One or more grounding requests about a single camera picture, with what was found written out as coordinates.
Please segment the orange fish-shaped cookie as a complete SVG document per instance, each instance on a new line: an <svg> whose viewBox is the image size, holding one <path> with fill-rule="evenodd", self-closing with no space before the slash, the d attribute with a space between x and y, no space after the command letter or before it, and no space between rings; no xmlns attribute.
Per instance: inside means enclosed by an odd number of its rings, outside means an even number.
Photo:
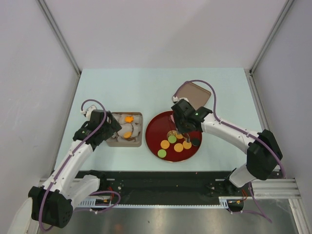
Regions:
<svg viewBox="0 0 312 234"><path fill-rule="evenodd" d="M124 121L127 123L132 123L134 121L134 117L133 116L126 116L124 118Z"/></svg>

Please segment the tan square tin box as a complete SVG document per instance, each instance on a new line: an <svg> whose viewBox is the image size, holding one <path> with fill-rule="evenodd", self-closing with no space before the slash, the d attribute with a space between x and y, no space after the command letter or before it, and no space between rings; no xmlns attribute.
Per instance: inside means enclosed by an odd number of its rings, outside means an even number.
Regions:
<svg viewBox="0 0 312 234"><path fill-rule="evenodd" d="M143 115L140 112L114 112L112 113L116 120L121 125L121 130L115 133L112 137L106 140L110 147L140 147L142 144L142 125ZM133 116L134 121L127 123L124 121L126 116ZM125 132L132 132L132 137L123 138Z"/></svg>

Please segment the tan square tin lid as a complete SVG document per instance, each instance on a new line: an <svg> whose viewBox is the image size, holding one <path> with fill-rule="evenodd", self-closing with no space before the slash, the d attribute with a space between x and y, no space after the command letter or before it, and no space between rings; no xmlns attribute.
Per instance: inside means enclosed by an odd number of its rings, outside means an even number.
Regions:
<svg viewBox="0 0 312 234"><path fill-rule="evenodd" d="M192 107L197 110L208 102L211 97L211 92L193 82L189 82L178 89L175 97L187 100Z"/></svg>

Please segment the metal tongs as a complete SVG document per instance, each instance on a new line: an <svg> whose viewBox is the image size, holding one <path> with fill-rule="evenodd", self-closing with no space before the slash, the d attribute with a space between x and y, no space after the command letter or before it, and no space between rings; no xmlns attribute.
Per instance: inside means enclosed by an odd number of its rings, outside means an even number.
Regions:
<svg viewBox="0 0 312 234"><path fill-rule="evenodd" d="M174 116L173 115L170 115L169 116L169 120L171 123L173 123L176 127L176 124L175 124L175 120L174 120ZM178 131L177 127L176 127L176 131L177 131L177 136L181 136L182 138L184 138L184 140L187 142L187 143L190 143L191 142L191 138L189 136L188 133L181 133Z"/></svg>

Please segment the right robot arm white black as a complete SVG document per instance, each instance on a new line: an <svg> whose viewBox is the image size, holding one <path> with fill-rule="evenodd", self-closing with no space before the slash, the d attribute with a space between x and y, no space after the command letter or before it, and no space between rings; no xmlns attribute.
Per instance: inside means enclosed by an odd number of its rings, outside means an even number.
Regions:
<svg viewBox="0 0 312 234"><path fill-rule="evenodd" d="M234 169L225 183L229 195L237 195L245 184L255 180L267 180L276 166L282 175L285 171L281 165L283 157L274 134L265 129L255 132L220 119L215 112L199 107L197 110L186 98L173 97L172 111L176 130L181 134L193 131L211 134L246 154L246 163Z"/></svg>

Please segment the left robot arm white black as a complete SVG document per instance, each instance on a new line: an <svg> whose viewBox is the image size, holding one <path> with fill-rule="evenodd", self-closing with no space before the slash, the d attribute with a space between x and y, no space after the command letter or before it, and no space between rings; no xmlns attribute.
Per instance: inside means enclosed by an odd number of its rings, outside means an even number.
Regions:
<svg viewBox="0 0 312 234"><path fill-rule="evenodd" d="M108 183L96 175L85 175L76 185L72 182L96 147L121 130L121 125L104 108L92 106L82 113L87 121L75 132L61 164L41 186L32 187L28 193L32 199L31 218L38 221L44 232L45 224L64 228L85 198L92 193L102 195L108 189Z"/></svg>

